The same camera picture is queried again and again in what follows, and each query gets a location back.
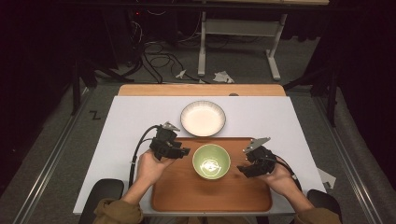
plate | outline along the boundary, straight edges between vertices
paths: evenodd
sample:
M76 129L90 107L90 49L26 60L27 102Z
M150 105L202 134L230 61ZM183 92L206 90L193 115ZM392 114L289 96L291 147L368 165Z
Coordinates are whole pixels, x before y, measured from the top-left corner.
M181 124L195 136L218 133L225 124L225 114L220 106L210 101L196 101L181 112Z

wooden board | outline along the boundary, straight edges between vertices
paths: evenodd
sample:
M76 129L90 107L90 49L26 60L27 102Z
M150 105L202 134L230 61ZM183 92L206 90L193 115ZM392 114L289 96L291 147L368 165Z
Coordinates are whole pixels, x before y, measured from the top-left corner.
M286 96L278 84L126 84L120 87L119 96Z
M161 212L265 212L271 208L271 192L256 178L246 178L236 168L249 165L242 152L250 138L178 138L189 156L176 160L153 186L151 206ZM231 158L229 172L219 180L205 180L195 173L192 156L205 144L225 148Z

table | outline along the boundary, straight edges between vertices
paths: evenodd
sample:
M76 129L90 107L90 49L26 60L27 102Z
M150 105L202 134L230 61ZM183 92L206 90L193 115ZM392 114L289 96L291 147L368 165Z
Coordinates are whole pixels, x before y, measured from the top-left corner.
M290 98L285 95L281 86L135 84L122 86L119 95L114 98L73 212L75 214L82 212L93 185L99 179L120 179L124 182L125 190L127 189L134 148L143 132L150 126L170 121L180 128L178 137L191 137L182 129L179 113L187 104L197 100L210 100L220 105L226 113L226 125L214 136L253 138L271 136L272 140L265 146L288 162L299 177L303 191L306 193L310 189L325 190ZM138 155L148 147L149 143L145 142ZM151 208L151 192L152 189L149 189L140 203L145 216L263 216L293 213L286 199L276 193L272 193L272 208L264 214L160 213Z
M320 5L329 4L329 0L203 0L206 2L232 2L232 3L264 3L264 4L285 4L285 5ZM214 35L251 35L251 36L271 36L273 46L267 49L266 57L269 63L271 74L274 80L280 80L280 74L276 66L275 52L283 27L285 26L287 14L282 14L279 21L240 21L240 20L217 20L207 19L206 12L202 12L201 19L201 46L198 59L198 76L205 75L206 34Z

wooden tray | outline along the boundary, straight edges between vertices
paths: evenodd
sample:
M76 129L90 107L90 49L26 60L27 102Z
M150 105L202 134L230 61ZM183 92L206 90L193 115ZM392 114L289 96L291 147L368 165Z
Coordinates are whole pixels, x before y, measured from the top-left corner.
M246 178L237 165L249 165L242 152L250 138L178 138L189 156L176 160L153 186L151 206L161 212L265 212L272 198L267 185ZM192 156L205 144L224 147L231 158L229 172L219 180L205 180L195 173Z

metal rail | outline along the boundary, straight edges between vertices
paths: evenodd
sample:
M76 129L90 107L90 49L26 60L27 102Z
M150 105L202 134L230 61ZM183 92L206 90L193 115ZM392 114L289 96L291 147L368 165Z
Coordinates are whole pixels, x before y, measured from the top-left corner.
M238 3L136 3L136 2L114 2L114 1L68 1L63 0L58 3L65 7L125 7L136 9L173 9L192 11L246 11L246 12L273 12L282 14L295 13L320 13L338 14L358 11L357 7L331 7L321 5L286 5L286 4L238 4Z
M69 137L69 134L73 131L73 128L76 124L76 121L78 120L78 117L82 109L84 108L84 105L87 104L89 98L91 97L92 91L88 91L88 89L86 88L85 91L83 92L83 95L84 97L81 107L77 111L76 115L71 116L69 121L67 121L67 124L64 127L64 130L62 131L61 136L59 137L54 149L49 155L49 158L47 159L44 168L42 169L40 175L35 181L35 184L30 190L30 193L27 196L25 202L23 203L20 211L14 218L14 221L12 222L13 224L28 223L30 216L35 211L35 207L38 201L40 200L41 195L44 192L44 189L50 182L50 178L53 172L55 171L58 161L60 160L62 154L64 153L64 144L67 138Z
M375 205L372 202L371 196L364 185L363 181L359 177L358 171L355 168L352 160L350 159L347 150L345 149L341 138L336 131L336 129L330 124L326 117L326 108L323 101L318 97L313 97L314 104L318 107L320 115L322 116L327 128L329 129L332 139L336 145L338 156L341 163L346 171L346 176L355 191L356 197L358 198L361 208L363 209L364 215L366 215L367 220L372 224L382 224L382 219L378 214Z

